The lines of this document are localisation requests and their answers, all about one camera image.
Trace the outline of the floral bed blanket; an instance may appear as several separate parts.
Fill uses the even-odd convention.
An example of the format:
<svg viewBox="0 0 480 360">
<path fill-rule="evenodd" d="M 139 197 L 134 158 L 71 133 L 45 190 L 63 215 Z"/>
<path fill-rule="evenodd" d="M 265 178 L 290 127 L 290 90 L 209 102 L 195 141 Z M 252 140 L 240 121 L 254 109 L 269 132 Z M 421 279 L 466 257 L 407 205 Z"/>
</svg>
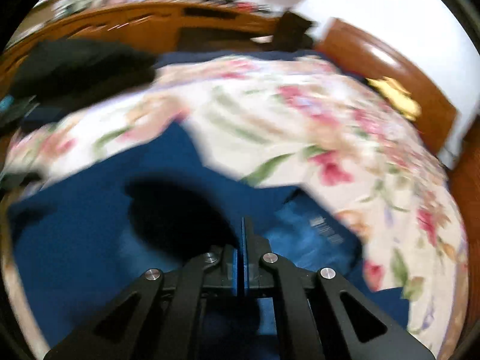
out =
<svg viewBox="0 0 480 360">
<path fill-rule="evenodd" d="M 449 358 L 465 321 L 463 219 L 441 163 L 378 94 L 317 56 L 162 67 L 154 83 L 17 133 L 5 172 L 51 185 L 180 119 L 202 163 L 249 185 L 303 187 L 361 240 L 372 290 L 399 287 L 408 330 Z"/>
</svg>

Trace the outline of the navy blue suit jacket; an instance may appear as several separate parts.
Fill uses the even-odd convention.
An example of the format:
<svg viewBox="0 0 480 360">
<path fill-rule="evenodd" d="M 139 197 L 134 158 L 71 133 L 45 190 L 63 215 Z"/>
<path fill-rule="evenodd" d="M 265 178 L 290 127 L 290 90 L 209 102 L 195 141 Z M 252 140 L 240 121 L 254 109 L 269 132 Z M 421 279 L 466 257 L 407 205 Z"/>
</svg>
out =
<svg viewBox="0 0 480 360">
<path fill-rule="evenodd" d="M 266 295 L 224 287 L 242 218 L 271 251 Z M 14 256 L 48 359 L 405 359 L 408 303 L 360 278 L 360 241 L 305 192 L 205 168 L 187 132 L 13 205 Z"/>
</svg>

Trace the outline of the yellow plush toy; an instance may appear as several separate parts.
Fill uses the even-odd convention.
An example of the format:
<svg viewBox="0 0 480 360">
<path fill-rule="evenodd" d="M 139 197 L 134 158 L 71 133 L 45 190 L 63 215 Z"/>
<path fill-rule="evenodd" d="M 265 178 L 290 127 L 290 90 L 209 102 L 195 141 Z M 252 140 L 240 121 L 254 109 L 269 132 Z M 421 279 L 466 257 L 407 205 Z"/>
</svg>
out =
<svg viewBox="0 0 480 360">
<path fill-rule="evenodd" d="M 416 121 L 422 115 L 422 108 L 412 99 L 411 93 L 397 80 L 384 76 L 382 79 L 367 79 L 405 119 Z"/>
</svg>

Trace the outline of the black garment pile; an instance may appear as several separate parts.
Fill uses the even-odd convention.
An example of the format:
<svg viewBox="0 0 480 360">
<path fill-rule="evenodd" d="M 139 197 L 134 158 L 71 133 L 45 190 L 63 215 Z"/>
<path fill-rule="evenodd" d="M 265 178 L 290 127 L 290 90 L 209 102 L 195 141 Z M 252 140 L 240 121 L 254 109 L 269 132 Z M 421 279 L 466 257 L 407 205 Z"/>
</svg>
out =
<svg viewBox="0 0 480 360">
<path fill-rule="evenodd" d="M 155 78 L 156 55 L 86 38 L 41 41 L 18 67 L 8 94 L 78 110 Z"/>
</svg>

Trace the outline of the wooden desk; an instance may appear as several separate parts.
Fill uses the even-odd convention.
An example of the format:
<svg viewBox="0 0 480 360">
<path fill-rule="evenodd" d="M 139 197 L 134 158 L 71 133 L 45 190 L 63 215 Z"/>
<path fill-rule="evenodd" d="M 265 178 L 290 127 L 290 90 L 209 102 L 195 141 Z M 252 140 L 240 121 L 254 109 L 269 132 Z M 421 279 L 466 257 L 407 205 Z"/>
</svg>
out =
<svg viewBox="0 0 480 360">
<path fill-rule="evenodd" d="M 41 28 L 1 55 L 1 94 L 39 41 L 89 38 L 118 41 L 160 54 L 177 50 L 182 29 L 233 30 L 256 37 L 271 35 L 276 18 L 227 7 L 187 2 L 134 2 L 87 10 Z"/>
</svg>

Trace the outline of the dark desk chair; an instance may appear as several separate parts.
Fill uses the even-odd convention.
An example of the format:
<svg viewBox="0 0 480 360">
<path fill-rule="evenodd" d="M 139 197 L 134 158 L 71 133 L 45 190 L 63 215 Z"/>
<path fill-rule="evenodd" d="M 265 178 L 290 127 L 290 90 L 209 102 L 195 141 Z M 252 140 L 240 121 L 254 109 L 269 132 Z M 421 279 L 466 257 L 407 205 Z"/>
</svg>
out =
<svg viewBox="0 0 480 360">
<path fill-rule="evenodd" d="M 299 49 L 307 30 L 313 22 L 291 10 L 285 10 L 278 20 L 272 35 L 272 48 L 279 51 L 294 52 Z"/>
</svg>

